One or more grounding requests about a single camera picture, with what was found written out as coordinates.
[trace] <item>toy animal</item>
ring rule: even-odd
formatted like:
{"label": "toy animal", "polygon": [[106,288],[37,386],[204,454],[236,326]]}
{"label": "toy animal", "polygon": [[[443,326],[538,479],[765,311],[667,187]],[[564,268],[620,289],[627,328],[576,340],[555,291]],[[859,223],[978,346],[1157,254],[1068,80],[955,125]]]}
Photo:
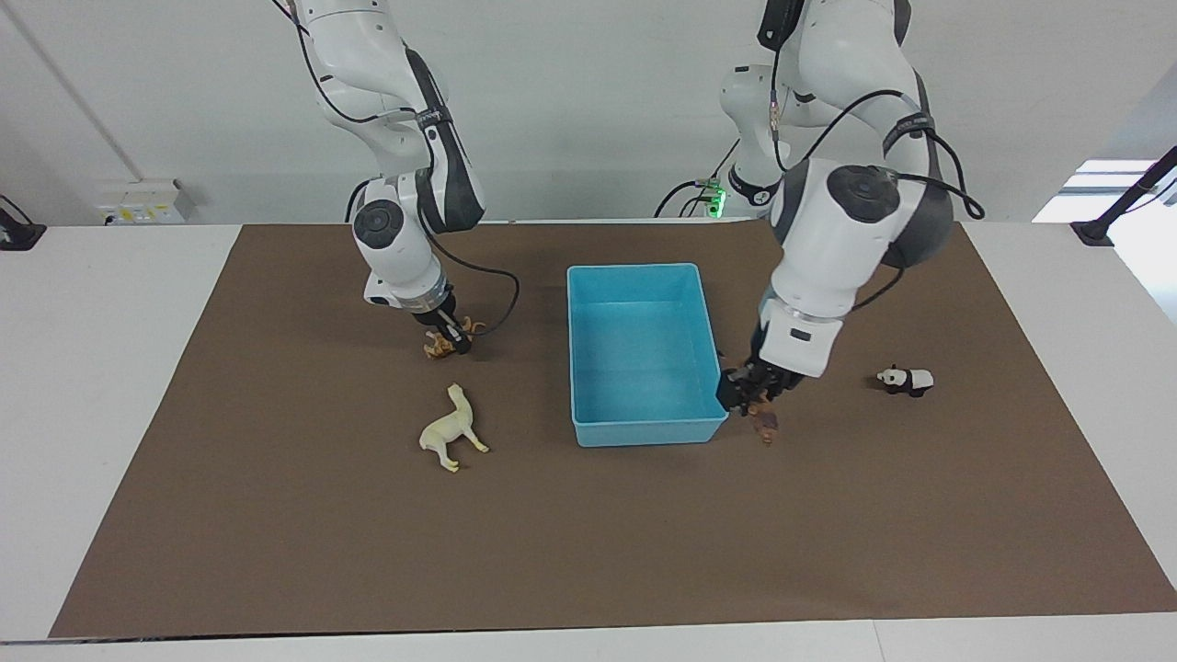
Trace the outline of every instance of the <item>toy animal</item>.
{"label": "toy animal", "polygon": [[490,452],[491,449],[486,448],[474,435],[474,410],[470,406],[470,400],[466,399],[466,392],[458,384],[451,385],[446,392],[453,400],[454,412],[430,423],[421,432],[420,445],[421,450],[438,454],[441,466],[454,474],[459,469],[458,462],[450,459],[446,444],[458,437],[466,437],[480,452]]}
{"label": "toy animal", "polygon": [[929,389],[936,385],[932,373],[926,370],[902,370],[896,364],[876,375],[883,382],[887,393],[907,393],[913,398],[922,398]]}

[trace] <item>black clamp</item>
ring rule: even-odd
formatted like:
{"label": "black clamp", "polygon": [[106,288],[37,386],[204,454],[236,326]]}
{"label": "black clamp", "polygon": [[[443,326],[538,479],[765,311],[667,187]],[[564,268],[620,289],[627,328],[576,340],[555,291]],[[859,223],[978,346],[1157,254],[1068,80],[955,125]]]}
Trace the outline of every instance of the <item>black clamp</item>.
{"label": "black clamp", "polygon": [[893,147],[895,144],[898,143],[904,135],[920,133],[924,131],[936,131],[936,120],[933,120],[927,113],[920,111],[900,119],[895,123],[895,128],[892,128],[891,132],[886,134],[886,138],[883,139],[883,155],[885,157],[886,153],[891,151],[891,147]]}
{"label": "black clamp", "polygon": [[753,357],[743,368],[723,371],[716,399],[724,409],[739,409],[740,416],[747,416],[749,408],[762,398],[772,402],[783,392],[796,389],[804,378],[804,375]]}
{"label": "black clamp", "polygon": [[439,124],[453,123],[453,118],[450,115],[450,108],[445,106],[417,113],[414,119],[417,120],[417,126],[420,127],[421,131]]}

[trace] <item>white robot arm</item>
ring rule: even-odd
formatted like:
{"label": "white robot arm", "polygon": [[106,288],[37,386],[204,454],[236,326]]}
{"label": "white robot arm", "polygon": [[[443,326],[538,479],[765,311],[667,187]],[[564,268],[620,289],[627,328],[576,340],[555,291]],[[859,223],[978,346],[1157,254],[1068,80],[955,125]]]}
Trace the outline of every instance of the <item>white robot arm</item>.
{"label": "white robot arm", "polygon": [[[737,121],[740,144],[750,146],[742,155],[753,165],[737,161],[729,181],[736,193],[742,185],[771,191],[769,217],[785,254],[760,305],[750,358],[720,379],[718,397],[729,409],[746,412],[804,377],[820,377],[859,287],[879,263],[907,269],[947,240],[952,204],[940,185],[935,123],[923,82],[900,51],[909,19],[906,0],[769,2],[760,40],[780,53],[776,97],[785,100],[785,121],[829,125],[852,114],[878,133],[884,166],[806,154],[784,177],[778,168],[778,183],[770,185],[774,132],[764,100],[771,73],[769,82],[757,81],[758,112],[769,117]],[[738,90],[733,80],[759,79],[769,68],[736,69],[725,81],[724,99]],[[733,198],[752,216],[767,208],[763,194]]]}
{"label": "white robot arm", "polygon": [[[351,218],[372,269],[364,296],[413,313],[465,353],[470,338],[427,232],[470,230],[485,205],[441,90],[401,39],[387,0],[301,0],[297,11],[330,74],[320,80],[320,107],[372,150],[381,170],[358,190]],[[414,161],[421,167],[403,172]]]}

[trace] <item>white table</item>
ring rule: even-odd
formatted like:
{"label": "white table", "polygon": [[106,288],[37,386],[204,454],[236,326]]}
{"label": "white table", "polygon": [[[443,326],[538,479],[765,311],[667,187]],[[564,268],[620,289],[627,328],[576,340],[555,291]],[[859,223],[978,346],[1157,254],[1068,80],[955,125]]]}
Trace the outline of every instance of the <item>white table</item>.
{"label": "white table", "polygon": [[[1069,227],[967,232],[1170,581],[1177,327]],[[53,229],[0,256],[0,640],[47,636],[238,227]],[[7,660],[1164,660],[1177,614],[13,644]]]}

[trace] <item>green light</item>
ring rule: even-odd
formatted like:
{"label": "green light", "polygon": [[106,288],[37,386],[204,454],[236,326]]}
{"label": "green light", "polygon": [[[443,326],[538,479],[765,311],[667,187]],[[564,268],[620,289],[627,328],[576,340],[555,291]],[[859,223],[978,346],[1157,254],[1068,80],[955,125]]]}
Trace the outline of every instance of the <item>green light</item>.
{"label": "green light", "polygon": [[707,216],[711,218],[719,218],[724,216],[724,205],[727,203],[727,191],[723,188],[716,188],[716,194],[711,198],[711,204],[707,205]]}

